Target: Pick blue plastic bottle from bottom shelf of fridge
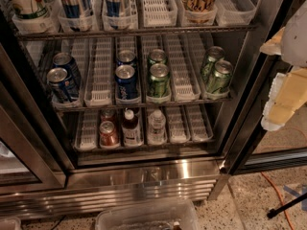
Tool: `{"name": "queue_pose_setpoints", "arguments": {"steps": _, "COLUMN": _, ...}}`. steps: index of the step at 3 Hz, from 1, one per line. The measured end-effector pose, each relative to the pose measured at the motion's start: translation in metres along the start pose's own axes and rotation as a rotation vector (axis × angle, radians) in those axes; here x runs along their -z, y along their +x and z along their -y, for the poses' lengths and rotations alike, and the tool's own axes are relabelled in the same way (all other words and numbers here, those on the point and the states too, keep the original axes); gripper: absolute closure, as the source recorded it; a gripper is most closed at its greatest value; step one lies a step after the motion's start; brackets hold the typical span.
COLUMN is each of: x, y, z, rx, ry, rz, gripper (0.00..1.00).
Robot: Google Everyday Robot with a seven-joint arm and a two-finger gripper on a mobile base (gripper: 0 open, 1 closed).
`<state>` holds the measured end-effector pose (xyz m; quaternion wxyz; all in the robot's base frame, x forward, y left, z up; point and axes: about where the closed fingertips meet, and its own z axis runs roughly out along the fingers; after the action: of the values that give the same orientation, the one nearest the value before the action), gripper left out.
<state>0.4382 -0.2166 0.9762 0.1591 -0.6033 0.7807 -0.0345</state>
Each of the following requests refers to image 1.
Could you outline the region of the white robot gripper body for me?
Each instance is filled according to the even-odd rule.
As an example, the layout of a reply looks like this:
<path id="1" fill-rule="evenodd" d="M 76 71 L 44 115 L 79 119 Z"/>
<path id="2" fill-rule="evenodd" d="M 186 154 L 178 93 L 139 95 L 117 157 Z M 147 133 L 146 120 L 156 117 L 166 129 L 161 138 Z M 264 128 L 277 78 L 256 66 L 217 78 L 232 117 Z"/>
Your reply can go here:
<path id="1" fill-rule="evenodd" d="M 307 67 L 307 1 L 285 26 L 281 39 L 281 58 L 294 66 Z"/>

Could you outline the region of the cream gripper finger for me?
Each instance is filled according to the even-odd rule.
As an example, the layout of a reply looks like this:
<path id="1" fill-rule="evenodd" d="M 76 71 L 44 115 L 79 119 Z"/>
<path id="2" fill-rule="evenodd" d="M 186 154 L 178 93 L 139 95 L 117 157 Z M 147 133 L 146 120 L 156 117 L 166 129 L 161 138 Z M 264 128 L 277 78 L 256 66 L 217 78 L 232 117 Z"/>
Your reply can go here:
<path id="1" fill-rule="evenodd" d="M 281 39 L 284 34 L 282 27 L 271 39 L 260 47 L 260 52 L 268 56 L 281 55 Z"/>
<path id="2" fill-rule="evenodd" d="M 307 102 L 307 69 L 295 67 L 287 74 L 278 73 L 272 81 L 261 126 L 276 131 L 285 126 L 295 112 Z"/>

